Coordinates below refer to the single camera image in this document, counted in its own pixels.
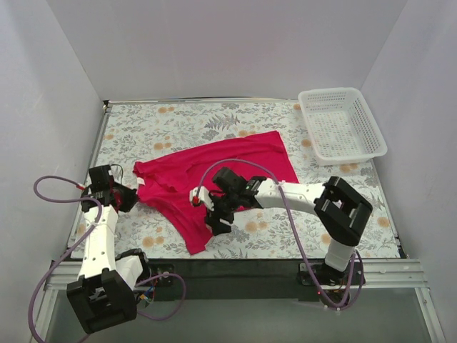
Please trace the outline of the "magenta t shirt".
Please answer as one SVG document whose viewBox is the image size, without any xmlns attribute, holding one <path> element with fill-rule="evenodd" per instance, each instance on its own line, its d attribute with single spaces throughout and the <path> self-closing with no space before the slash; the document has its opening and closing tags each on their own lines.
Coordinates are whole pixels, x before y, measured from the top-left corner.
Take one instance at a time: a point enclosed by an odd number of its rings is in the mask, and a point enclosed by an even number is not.
<svg viewBox="0 0 457 343">
<path fill-rule="evenodd" d="M 269 176 L 259 168 L 237 159 L 265 167 L 280 181 L 298 182 L 277 131 L 225 139 L 134 164 L 133 173 L 144 181 L 139 186 L 139 201 L 158 210 L 171 222 L 192 255 L 204 250 L 212 233 L 204 223 L 205 208 L 193 207 L 189 192 L 199 185 L 204 172 L 211 165 L 223 159 L 223 164 L 214 167 L 205 176 L 204 186 L 207 189 L 216 189 L 211 179 L 224 166 L 244 179 Z"/>
</svg>

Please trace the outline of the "white plastic basket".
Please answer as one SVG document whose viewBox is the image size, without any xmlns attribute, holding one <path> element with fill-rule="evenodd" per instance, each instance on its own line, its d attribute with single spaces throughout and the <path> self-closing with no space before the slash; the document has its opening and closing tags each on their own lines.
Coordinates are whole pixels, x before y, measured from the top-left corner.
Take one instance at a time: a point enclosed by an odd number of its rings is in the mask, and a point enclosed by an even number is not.
<svg viewBox="0 0 457 343">
<path fill-rule="evenodd" d="M 298 102 L 321 166 L 363 163 L 387 153 L 381 130 L 358 89 L 302 91 Z"/>
</svg>

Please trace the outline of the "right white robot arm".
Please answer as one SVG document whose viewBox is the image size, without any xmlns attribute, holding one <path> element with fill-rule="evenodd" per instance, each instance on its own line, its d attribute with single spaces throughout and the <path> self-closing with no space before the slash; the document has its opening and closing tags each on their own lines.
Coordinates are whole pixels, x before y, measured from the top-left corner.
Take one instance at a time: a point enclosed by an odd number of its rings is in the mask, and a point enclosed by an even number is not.
<svg viewBox="0 0 457 343">
<path fill-rule="evenodd" d="M 312 214 L 331 238 L 322 265 L 314 268 L 318 280 L 339 284 L 347 278 L 348 264 L 373 207 L 344 179 L 331 177 L 323 184 L 276 182 L 264 176 L 245 179 L 224 167 L 212 182 L 217 191 L 198 187 L 190 200 L 206 207 L 205 224 L 213 235 L 231 232 L 234 214 L 240 209 L 289 209 Z"/>
</svg>

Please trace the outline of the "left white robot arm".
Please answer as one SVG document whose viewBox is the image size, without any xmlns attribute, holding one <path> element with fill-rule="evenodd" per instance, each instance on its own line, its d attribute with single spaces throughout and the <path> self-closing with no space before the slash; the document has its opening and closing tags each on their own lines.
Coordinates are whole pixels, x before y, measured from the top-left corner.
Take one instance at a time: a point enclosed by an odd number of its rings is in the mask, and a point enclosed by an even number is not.
<svg viewBox="0 0 457 343">
<path fill-rule="evenodd" d="M 141 249 L 115 254 L 119 213 L 130 212 L 137 190 L 118 183 L 106 164 L 89 170 L 81 211 L 89 234 L 77 280 L 67 285 L 67 298 L 83 330 L 93 334 L 136 318 L 135 285 L 151 280 L 152 269 Z"/>
</svg>

